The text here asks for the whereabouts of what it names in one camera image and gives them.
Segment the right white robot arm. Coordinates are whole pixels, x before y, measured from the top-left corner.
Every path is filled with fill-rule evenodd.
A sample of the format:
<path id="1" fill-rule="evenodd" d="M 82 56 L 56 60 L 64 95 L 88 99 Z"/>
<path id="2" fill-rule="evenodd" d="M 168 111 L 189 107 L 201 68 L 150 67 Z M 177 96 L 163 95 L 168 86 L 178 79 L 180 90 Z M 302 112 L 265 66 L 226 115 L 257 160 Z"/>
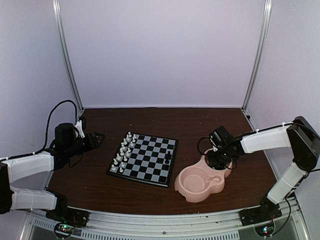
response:
<path id="1" fill-rule="evenodd" d="M 276 212 L 278 204 L 311 172 L 316 171 L 320 158 L 320 136 L 303 116 L 239 136 L 233 136 L 224 126 L 220 126 L 208 138 L 213 149 L 205 156 L 208 166 L 216 170 L 228 169 L 231 162 L 246 154 L 279 148 L 292 150 L 292 163 L 256 210 L 256 216 L 261 221 L 268 220 Z"/>

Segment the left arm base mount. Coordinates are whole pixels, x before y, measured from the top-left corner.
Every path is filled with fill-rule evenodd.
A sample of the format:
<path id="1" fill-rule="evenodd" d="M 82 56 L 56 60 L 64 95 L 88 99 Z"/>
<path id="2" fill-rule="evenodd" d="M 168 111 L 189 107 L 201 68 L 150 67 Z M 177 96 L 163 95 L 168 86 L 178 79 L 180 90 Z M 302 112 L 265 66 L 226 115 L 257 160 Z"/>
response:
<path id="1" fill-rule="evenodd" d="M 74 227 L 86 227 L 90 214 L 88 211 L 69 207 L 66 213 L 61 213 L 57 210 L 45 210 L 45 212 L 45 216 L 48 219 L 66 223 Z"/>

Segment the black and white chessboard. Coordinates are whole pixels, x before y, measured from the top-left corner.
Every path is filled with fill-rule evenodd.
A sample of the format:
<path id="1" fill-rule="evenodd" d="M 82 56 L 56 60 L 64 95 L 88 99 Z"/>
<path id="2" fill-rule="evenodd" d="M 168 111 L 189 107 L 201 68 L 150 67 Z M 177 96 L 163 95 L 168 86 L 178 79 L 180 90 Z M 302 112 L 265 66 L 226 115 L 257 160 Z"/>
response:
<path id="1" fill-rule="evenodd" d="M 133 141 L 133 146 L 129 146 L 134 134 L 137 136 L 137 139 Z M 127 141 L 125 145 L 125 151 L 120 151 L 123 140 L 120 143 L 106 173 L 122 179 L 168 188 L 170 186 L 179 141 L 174 138 L 151 136 L 135 132 L 131 132 L 131 135 L 130 141 Z M 128 148 L 130 148 L 131 152 L 129 155 L 126 155 Z M 165 164 L 165 156 L 168 151 L 171 151 L 172 158 L 169 160 L 169 164 Z M 116 159 L 117 154 L 120 154 L 121 160 Z M 128 158 L 127 162 L 124 161 L 124 156 Z M 114 165 L 113 159 L 118 161 L 118 165 Z M 115 172 L 111 171 L 112 165 L 116 167 Z"/>

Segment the black king chess piece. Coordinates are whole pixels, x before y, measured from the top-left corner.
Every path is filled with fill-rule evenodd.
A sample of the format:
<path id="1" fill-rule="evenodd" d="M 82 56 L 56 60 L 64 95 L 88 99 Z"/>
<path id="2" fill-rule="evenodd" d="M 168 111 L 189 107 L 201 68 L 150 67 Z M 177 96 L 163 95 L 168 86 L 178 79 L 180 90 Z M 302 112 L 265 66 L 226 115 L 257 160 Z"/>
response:
<path id="1" fill-rule="evenodd" d="M 165 155 L 165 164 L 169 164 L 170 163 L 170 158 L 171 158 L 170 154 L 166 154 Z"/>

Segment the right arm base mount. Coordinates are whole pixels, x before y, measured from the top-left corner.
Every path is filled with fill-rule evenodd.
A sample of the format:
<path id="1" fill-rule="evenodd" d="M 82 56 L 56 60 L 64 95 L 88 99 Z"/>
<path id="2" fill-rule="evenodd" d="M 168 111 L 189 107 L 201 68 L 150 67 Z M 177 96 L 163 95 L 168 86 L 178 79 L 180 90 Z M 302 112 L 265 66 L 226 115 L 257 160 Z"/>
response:
<path id="1" fill-rule="evenodd" d="M 263 222 L 270 222 L 273 219 L 281 217 L 281 210 L 275 209 L 267 211 L 261 206 L 254 208 L 245 208 L 239 211 L 239 217 L 242 226 L 256 225 Z"/>

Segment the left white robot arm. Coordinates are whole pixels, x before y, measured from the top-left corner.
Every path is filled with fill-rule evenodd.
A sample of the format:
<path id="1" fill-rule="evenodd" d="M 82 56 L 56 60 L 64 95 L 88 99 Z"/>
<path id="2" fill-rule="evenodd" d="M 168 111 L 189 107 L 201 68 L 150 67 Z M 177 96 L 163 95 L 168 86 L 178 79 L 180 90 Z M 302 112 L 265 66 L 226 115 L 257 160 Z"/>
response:
<path id="1" fill-rule="evenodd" d="M 62 169 L 65 165 L 73 167 L 71 158 L 101 146 L 105 139 L 103 133 L 84 132 L 82 121 L 76 124 L 61 123 L 54 129 L 54 140 L 49 147 L 28 153 L 6 157 L 0 161 L 0 212 L 12 210 L 43 210 L 57 217 L 61 222 L 72 218 L 67 198 L 55 191 L 30 190 L 12 187 L 12 183 L 36 175 Z"/>

